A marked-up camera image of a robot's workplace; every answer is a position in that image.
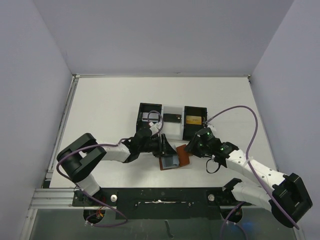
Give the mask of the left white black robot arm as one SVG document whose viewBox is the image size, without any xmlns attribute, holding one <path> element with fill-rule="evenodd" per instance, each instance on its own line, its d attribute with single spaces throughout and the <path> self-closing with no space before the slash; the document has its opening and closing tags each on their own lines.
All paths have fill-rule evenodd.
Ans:
<svg viewBox="0 0 320 240">
<path fill-rule="evenodd" d="M 57 172 L 84 191 L 84 200 L 95 206 L 102 199 L 101 187 L 92 175 L 100 161 L 117 161 L 128 164 L 141 153 L 152 153 L 160 161 L 163 170 L 180 165 L 176 149 L 165 134 L 158 129 L 144 127 L 133 137 L 122 138 L 117 144 L 97 143 L 90 133 L 85 133 L 57 156 Z"/>
</svg>

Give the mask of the black white three-bin tray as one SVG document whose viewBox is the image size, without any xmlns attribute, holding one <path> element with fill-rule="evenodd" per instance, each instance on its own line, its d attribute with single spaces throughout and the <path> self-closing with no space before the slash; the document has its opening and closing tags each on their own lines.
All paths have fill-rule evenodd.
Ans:
<svg viewBox="0 0 320 240">
<path fill-rule="evenodd" d="M 157 123 L 160 117 L 155 112 L 160 113 L 163 118 L 161 133 L 165 134 L 168 140 L 190 141 L 195 133 L 205 126 L 208 119 L 206 107 L 141 102 L 137 114 L 136 130 L 146 127 L 148 121 Z"/>
</svg>

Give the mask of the brown leather card holder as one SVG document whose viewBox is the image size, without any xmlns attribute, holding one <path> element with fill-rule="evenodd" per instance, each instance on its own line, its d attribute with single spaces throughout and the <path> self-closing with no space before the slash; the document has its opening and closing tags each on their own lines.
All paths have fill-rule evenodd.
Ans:
<svg viewBox="0 0 320 240">
<path fill-rule="evenodd" d="M 185 167 L 190 164 L 190 154 L 185 151 L 187 145 L 183 144 L 173 149 L 176 151 L 176 154 L 171 156 L 162 156 L 159 158 L 159 167 L 160 170 L 171 170 L 181 167 Z"/>
</svg>

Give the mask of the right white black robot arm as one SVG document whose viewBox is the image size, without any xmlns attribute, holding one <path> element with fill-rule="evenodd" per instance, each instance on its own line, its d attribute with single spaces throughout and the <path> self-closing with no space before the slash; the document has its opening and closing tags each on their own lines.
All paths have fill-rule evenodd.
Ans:
<svg viewBox="0 0 320 240">
<path fill-rule="evenodd" d="M 311 197 L 300 176 L 273 170 L 245 153 L 231 142 L 221 142 L 209 127 L 199 130 L 185 147 L 185 151 L 199 158 L 212 157 L 220 166 L 233 170 L 254 182 L 230 181 L 222 192 L 230 205 L 246 202 L 270 211 L 284 226 L 297 228 L 298 221 L 313 206 Z"/>
</svg>

